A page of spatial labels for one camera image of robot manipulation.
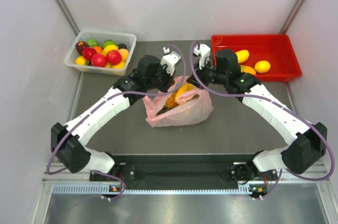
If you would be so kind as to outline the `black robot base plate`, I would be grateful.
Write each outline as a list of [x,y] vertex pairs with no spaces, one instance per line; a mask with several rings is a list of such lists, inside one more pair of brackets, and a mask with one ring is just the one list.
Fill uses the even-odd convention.
[[149,182],[151,186],[197,183],[275,181],[276,171],[259,172],[249,154],[117,155],[109,175],[129,188]]

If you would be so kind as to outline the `yellow banana bunch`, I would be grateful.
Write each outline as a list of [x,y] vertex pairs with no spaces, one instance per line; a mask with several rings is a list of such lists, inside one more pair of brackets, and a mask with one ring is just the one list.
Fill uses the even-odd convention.
[[157,113],[157,115],[161,115],[163,113],[166,113],[167,111],[170,111],[174,109],[175,107],[182,105],[185,102],[178,103],[177,101],[181,98],[180,96],[188,91],[194,90],[194,86],[190,83],[185,83],[182,85],[177,91],[173,92],[172,95],[167,99],[165,105],[163,108]]

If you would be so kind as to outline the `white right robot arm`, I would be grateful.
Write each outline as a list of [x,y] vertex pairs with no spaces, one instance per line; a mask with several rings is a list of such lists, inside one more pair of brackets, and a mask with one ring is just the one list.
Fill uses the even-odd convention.
[[325,155],[327,129],[322,123],[314,125],[288,109],[256,76],[241,70],[232,50],[220,50],[215,66],[209,59],[210,52],[204,44],[192,48],[191,56],[199,60],[191,64],[193,74],[189,83],[202,88],[211,83],[224,86],[225,97],[235,97],[258,113],[287,145],[256,153],[246,167],[250,178],[257,180],[266,171],[275,169],[288,169],[294,175],[301,175]]

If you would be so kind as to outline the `pink translucent plastic bag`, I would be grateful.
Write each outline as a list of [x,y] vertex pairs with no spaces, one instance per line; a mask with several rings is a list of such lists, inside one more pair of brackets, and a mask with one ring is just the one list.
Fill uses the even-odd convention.
[[168,127],[168,126],[187,126],[201,123],[208,119],[213,111],[211,97],[209,92],[197,87],[194,90],[182,94],[178,103],[185,102],[174,109],[167,111],[161,115],[157,113],[163,108],[167,99],[172,94],[164,96],[156,96],[143,98],[146,109],[146,121],[151,127]]

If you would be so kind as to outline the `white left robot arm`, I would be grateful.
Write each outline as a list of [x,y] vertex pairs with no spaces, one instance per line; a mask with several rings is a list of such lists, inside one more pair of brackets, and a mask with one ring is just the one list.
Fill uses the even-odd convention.
[[174,84],[175,67],[181,57],[171,52],[161,59],[142,57],[131,74],[117,82],[94,105],[75,119],[51,129],[51,151],[71,173],[99,171],[109,180],[119,176],[120,168],[105,152],[87,148],[93,135],[118,113],[131,107],[142,94],[157,89],[166,92]]

